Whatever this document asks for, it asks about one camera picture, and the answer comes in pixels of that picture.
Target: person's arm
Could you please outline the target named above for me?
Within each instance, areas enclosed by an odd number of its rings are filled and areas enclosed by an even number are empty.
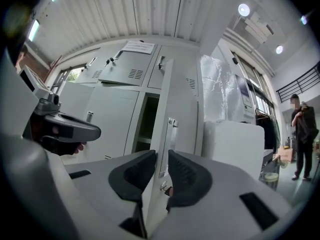
[[[291,117],[291,119],[292,119],[292,123],[291,123],[291,126],[292,127],[296,127],[296,125],[297,125],[297,121],[298,121],[298,117],[301,117],[302,116],[302,112],[300,111],[300,112],[298,112],[298,113],[296,113],[295,115],[294,114],[292,114],[292,117]]]

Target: black shirt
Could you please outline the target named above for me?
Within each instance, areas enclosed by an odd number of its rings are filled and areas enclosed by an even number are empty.
[[[298,114],[299,112],[301,111],[301,107],[299,109],[295,109],[293,112],[292,112],[292,115],[291,115],[291,124],[292,124],[292,121],[295,119],[295,116],[296,114]],[[300,126],[298,126],[298,122],[296,122],[295,124],[295,137],[297,139],[299,139],[299,136],[301,136],[301,130],[300,129]]]

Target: balcony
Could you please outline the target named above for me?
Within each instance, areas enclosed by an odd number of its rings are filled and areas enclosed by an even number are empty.
[[[306,73],[276,92],[283,103],[289,100],[292,94],[303,94],[318,83],[320,83],[320,61]]]

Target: corrugated metal ceiling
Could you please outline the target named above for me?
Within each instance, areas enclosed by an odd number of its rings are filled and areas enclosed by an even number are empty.
[[[199,43],[213,0],[55,0],[37,15],[33,42],[51,60],[90,44],[132,35]]]

